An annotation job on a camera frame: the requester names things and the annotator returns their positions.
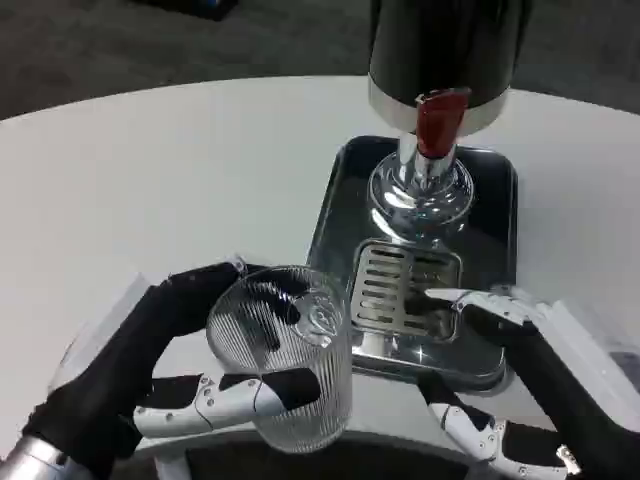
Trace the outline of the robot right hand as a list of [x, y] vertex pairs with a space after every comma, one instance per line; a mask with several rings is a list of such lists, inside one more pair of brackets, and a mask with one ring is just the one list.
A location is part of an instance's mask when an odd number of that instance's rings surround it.
[[554, 426], [498, 419], [462, 401], [442, 375], [422, 375], [417, 386], [432, 416], [468, 457], [510, 479], [638, 478], [638, 348], [566, 302], [538, 300], [514, 285], [429, 288], [404, 307], [462, 315], [502, 349]]

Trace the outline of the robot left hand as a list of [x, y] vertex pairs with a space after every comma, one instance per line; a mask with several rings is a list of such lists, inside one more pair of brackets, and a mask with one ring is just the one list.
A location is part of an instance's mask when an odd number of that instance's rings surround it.
[[255, 265], [219, 263], [149, 287], [97, 355], [37, 406], [23, 429], [31, 443], [56, 449], [62, 473], [84, 468], [106, 479], [142, 438], [212, 432], [295, 411], [320, 397], [316, 375], [295, 368], [263, 376], [226, 374], [220, 398], [206, 403], [202, 375], [155, 379], [170, 341], [204, 328], [214, 302]]

